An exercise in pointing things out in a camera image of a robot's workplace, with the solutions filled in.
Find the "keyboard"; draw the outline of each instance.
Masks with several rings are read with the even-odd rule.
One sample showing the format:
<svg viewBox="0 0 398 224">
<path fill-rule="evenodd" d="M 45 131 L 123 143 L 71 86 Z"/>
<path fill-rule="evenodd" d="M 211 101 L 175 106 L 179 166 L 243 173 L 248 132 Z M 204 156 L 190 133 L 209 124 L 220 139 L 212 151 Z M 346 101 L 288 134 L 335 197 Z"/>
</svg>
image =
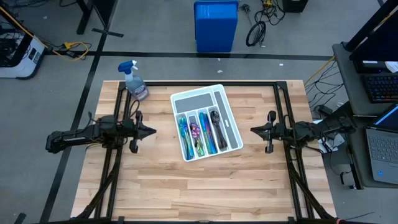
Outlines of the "keyboard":
<svg viewBox="0 0 398 224">
<path fill-rule="evenodd" d="M 372 159 L 398 163 L 398 140 L 380 136 L 368 136 Z"/>
<path fill-rule="evenodd" d="M 398 100 L 398 75 L 363 76 L 366 92 L 372 103 Z"/>
</svg>

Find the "laptop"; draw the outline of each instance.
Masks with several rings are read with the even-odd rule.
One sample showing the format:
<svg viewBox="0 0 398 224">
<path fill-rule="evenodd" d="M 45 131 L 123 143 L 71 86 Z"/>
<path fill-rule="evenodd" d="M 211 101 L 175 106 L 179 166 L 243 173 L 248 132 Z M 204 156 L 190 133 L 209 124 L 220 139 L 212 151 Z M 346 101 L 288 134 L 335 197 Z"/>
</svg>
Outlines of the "laptop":
<svg viewBox="0 0 398 224">
<path fill-rule="evenodd" d="M 373 179 L 398 184 L 398 103 L 366 127 Z"/>
</svg>

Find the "blue trash bin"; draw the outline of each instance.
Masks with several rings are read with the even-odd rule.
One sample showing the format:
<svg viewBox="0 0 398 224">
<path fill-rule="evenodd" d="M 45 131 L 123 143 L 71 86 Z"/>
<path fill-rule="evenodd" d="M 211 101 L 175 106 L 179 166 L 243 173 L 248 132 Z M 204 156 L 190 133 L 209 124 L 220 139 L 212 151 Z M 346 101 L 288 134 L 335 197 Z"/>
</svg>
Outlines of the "blue trash bin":
<svg viewBox="0 0 398 224">
<path fill-rule="evenodd" d="M 199 0 L 193 5 L 198 52 L 230 52 L 238 23 L 237 0 Z"/>
</svg>

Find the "butcher block tabletop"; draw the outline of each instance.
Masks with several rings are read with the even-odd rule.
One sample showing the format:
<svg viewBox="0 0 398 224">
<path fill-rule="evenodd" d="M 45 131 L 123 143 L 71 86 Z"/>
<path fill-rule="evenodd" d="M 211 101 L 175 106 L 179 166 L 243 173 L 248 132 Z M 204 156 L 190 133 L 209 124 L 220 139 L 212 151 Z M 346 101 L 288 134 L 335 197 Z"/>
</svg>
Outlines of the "butcher block tabletop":
<svg viewBox="0 0 398 224">
<path fill-rule="evenodd" d="M 295 121 L 312 121 L 303 81 L 286 82 Z M 96 118 L 113 114 L 118 86 L 119 81 L 103 82 Z M 266 154 L 267 142 L 250 132 L 250 128 L 266 123 L 270 110 L 276 111 L 273 88 L 225 86 L 244 147 L 185 162 L 170 96 L 200 87 L 148 86 L 150 95 L 141 102 L 139 110 L 142 111 L 144 125 L 157 132 L 138 141 L 137 154 L 129 150 L 129 144 L 124 146 L 113 220 L 119 216 L 124 216 L 125 220 L 209 221 L 286 221 L 287 217 L 294 217 L 282 142 L 273 141 L 274 152 Z M 285 102 L 281 98 L 286 114 Z M 105 154 L 106 149 L 100 145 L 87 150 L 71 217 L 82 212 L 97 192 Z M 310 190 L 327 212 L 335 216 L 322 156 L 306 148 L 302 155 Z M 104 196 L 102 216 L 106 213 L 108 192 L 109 189 Z M 299 196 L 302 213 L 306 217 L 300 190 Z"/>
</svg>

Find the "gray floor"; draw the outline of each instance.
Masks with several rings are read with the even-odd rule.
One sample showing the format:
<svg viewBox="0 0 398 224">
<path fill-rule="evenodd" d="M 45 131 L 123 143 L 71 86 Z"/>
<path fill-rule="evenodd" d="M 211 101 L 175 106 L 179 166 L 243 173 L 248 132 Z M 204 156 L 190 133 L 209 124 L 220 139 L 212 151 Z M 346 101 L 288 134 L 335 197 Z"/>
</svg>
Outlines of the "gray floor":
<svg viewBox="0 0 398 224">
<path fill-rule="evenodd" d="M 246 0 L 252 16 L 259 1 Z M 239 12 L 239 22 L 233 53 L 332 55 L 331 45 L 349 38 L 379 8 L 376 0 L 310 0 L 301 14 L 287 14 L 277 26 L 267 26 L 265 48 L 248 48 L 244 44 L 249 21 Z M 36 34 L 55 44 L 64 41 L 84 41 L 98 45 L 101 28 L 93 13 L 84 35 L 76 35 L 81 12 L 76 5 L 59 8 L 57 1 L 45 6 L 23 9 L 20 19 Z M 136 52 L 195 52 L 191 0 L 119 0 L 111 31 L 123 33 L 120 39 L 108 36 L 106 51 Z M 93 57 L 76 63 L 65 62 L 57 56 L 46 56 L 37 75 L 27 81 L 0 80 L 0 220 L 13 223 L 17 214 L 25 212 L 24 223 L 37 222 L 42 213 L 60 154 L 44 150 L 45 138 L 54 130 L 68 130 L 72 124 L 81 92 Z M 88 95 L 80 126 L 87 122 L 87 112 L 95 111 L 103 80 L 122 80 L 117 72 L 119 63 L 130 57 L 101 57 Z M 146 80 L 207 80 L 207 79 L 299 79 L 307 80 L 324 61 L 230 59 L 230 58 L 134 58 L 139 62 L 137 73 Z M 329 74 L 337 72 L 334 68 Z M 338 74 L 330 83 L 340 84 Z M 316 91 L 308 94 L 311 100 Z M 346 102 L 344 88 L 336 92 L 328 106 L 336 109 Z M 62 181 L 51 220 L 64 220 L 70 215 L 81 166 L 84 147 L 74 147 Z M 330 170 L 326 171 L 339 217 L 375 223 L 395 223 L 398 214 L 398 191 L 391 189 L 348 189 L 347 184 Z M 346 170 L 347 167 L 335 166 Z"/>
</svg>

